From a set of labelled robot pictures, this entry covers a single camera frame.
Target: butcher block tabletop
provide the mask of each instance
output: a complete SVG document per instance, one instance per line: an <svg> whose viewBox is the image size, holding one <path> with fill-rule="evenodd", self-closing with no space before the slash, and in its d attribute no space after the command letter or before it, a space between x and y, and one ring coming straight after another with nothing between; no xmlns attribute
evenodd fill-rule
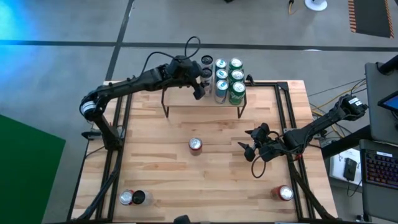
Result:
<svg viewBox="0 0 398 224"><path fill-rule="evenodd" d="M305 85L301 80L286 82L296 123L301 128L313 121ZM192 88L180 91L194 100ZM245 160L244 150L238 145L239 141L251 144L252 139L244 131L261 123L282 133L275 91L272 87L248 87L246 94L248 104L241 119L236 117L236 108L205 105L171 108L166 118L160 103L161 91L133 94L113 221L173 222L181 215L188 215L192 222L297 221L293 200L278 202L270 196L274 187L291 186L286 157L268 162L265 174L256 179L251 174L251 162ZM290 127L283 94L281 91L285 119ZM104 114L108 121L113 120L115 107L116 100L109 102ZM200 138L203 142L203 152L199 156L190 154L188 142L191 138ZM102 140L90 141L87 153L102 145ZM321 151L307 147L303 157L311 191L336 217ZM105 149L85 159L72 218L81 215L98 193L105 159ZM257 175L263 165L261 159L256 162ZM148 191L154 203L121 205L119 194L126 189ZM304 194L300 193L307 217ZM109 195L110 189L105 198L104 217L108 212Z"/></svg>

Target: green soda can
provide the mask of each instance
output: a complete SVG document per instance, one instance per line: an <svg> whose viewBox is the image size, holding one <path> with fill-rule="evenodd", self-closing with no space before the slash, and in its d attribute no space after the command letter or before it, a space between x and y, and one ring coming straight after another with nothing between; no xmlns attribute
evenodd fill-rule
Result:
<svg viewBox="0 0 398 224"><path fill-rule="evenodd" d="M216 103L223 104L226 101L226 94L228 92L228 83L225 80L220 80L216 85L215 100Z"/></svg>
<svg viewBox="0 0 398 224"><path fill-rule="evenodd" d="M226 70L227 69L226 66L227 66L226 60L224 60L222 58L219 58L216 60L216 72L220 69Z"/></svg>
<svg viewBox="0 0 398 224"><path fill-rule="evenodd" d="M220 80L226 80L228 78L228 73L224 69L219 69L216 72L216 83Z"/></svg>
<svg viewBox="0 0 398 224"><path fill-rule="evenodd" d="M229 102L232 105L239 105L242 103L242 99L246 93L246 86L242 82L234 83L231 94L229 96Z"/></svg>
<svg viewBox="0 0 398 224"><path fill-rule="evenodd" d="M239 58L232 58L229 62L229 72L233 72L235 70L242 70L243 61Z"/></svg>
<svg viewBox="0 0 398 224"><path fill-rule="evenodd" d="M231 72L231 75L229 76L229 89L232 90L232 87L236 82L244 82L244 73L241 70Z"/></svg>

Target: black floor mat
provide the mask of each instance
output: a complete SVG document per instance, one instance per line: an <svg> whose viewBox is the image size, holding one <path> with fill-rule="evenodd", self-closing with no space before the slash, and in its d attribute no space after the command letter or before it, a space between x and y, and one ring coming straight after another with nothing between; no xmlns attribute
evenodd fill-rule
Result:
<svg viewBox="0 0 398 224"><path fill-rule="evenodd" d="M349 26L359 34L394 38L388 0L348 0Z"/></svg>

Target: computer monitor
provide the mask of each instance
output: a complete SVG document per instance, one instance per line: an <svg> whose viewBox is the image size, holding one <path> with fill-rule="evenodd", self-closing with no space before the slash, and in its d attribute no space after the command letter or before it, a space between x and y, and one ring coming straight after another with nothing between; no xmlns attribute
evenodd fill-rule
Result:
<svg viewBox="0 0 398 224"><path fill-rule="evenodd" d="M386 96L377 105L398 113L398 91Z"/></svg>

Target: gray floor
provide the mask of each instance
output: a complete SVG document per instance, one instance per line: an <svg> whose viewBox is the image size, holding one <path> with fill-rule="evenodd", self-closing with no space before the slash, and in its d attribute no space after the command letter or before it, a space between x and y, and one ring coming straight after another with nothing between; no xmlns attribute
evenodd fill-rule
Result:
<svg viewBox="0 0 398 224"><path fill-rule="evenodd" d="M128 0L1 1L0 40L115 42ZM398 7L389 1L398 32ZM125 42L184 43L197 35L206 44L334 46L341 51L201 49L196 56L241 57L257 80L305 80L308 94L364 78L366 62L386 61L396 52L352 52L344 47L397 47L397 39L354 34L348 27L347 1L329 1L315 13L296 1L287 15L287 1L135 0ZM67 140L43 222L67 217L87 141L80 133L90 125L78 112L81 98L106 76L114 47L0 45L0 113ZM172 55L183 49L122 47L113 79L141 71L154 50ZM153 56L149 67L169 63ZM310 97L320 105L351 88L344 86ZM366 102L366 92L358 94ZM369 123L341 122L351 131ZM339 217L354 220L361 213L361 194L332 191Z"/></svg>

